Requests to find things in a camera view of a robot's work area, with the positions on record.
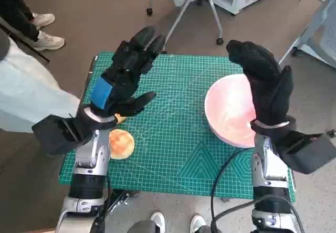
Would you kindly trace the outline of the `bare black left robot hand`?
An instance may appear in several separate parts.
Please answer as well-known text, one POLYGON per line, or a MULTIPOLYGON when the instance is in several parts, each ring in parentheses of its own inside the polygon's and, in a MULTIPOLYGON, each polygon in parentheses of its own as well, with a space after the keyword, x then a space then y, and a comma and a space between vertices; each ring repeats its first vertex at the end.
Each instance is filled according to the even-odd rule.
POLYGON ((81 109, 91 122, 111 123, 115 114, 135 116, 154 99, 153 91, 134 97, 141 76, 151 70, 166 41, 163 35, 153 39, 154 33, 153 26, 144 27, 129 41, 121 42, 111 66, 96 80, 90 103, 81 109))

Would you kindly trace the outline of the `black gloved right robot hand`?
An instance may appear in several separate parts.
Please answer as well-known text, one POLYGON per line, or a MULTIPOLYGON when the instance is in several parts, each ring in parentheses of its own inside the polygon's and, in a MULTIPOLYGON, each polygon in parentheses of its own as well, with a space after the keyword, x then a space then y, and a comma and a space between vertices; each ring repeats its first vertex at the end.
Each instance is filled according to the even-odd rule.
POLYGON ((291 67, 281 68, 268 49, 251 41, 230 40, 226 49, 229 60, 242 67, 250 83, 256 120, 267 126, 288 122, 291 67))

